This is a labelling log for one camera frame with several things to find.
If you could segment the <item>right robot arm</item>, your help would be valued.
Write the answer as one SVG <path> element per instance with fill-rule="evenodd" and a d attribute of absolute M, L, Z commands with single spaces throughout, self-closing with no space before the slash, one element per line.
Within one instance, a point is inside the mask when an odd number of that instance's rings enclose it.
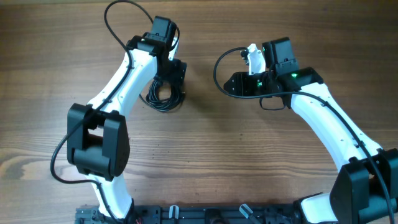
<path fill-rule="evenodd" d="M 323 78 L 311 67 L 300 68 L 288 37 L 240 47 L 248 66 L 223 85 L 222 93 L 239 99 L 278 97 L 317 135 L 338 170 L 328 193 L 265 207 L 252 223 L 369 223 L 397 213 L 397 149 L 385 150 L 369 138 L 333 99 Z"/>

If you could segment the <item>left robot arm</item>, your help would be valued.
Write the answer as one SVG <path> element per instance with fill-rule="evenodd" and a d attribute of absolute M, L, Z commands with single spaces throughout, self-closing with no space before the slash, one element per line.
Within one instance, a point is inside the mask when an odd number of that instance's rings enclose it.
<path fill-rule="evenodd" d="M 174 57 L 179 35 L 176 23 L 155 17 L 150 32 L 122 45 L 123 62 L 102 91 L 68 111 L 67 161 L 93 185 L 102 222 L 133 222 L 134 201 L 123 177 L 130 153 L 126 118 L 147 83 L 144 101 L 161 112 L 183 100 L 187 65 Z"/>

